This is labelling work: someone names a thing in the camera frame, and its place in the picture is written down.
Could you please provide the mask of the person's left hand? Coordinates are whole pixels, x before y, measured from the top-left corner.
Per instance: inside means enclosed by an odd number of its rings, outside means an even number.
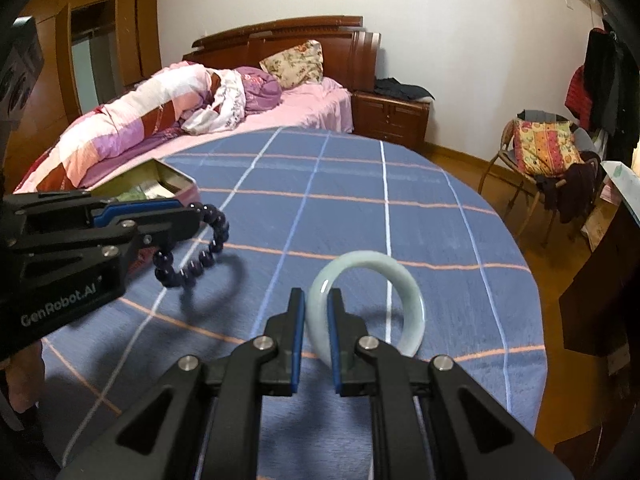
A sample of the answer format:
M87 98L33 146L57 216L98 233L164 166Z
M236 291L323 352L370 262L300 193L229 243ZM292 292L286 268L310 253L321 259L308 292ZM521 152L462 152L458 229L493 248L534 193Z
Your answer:
M12 358L1 364L6 373L8 399L17 413L35 405L41 396L44 385L44 363L42 343L40 341L17 352Z

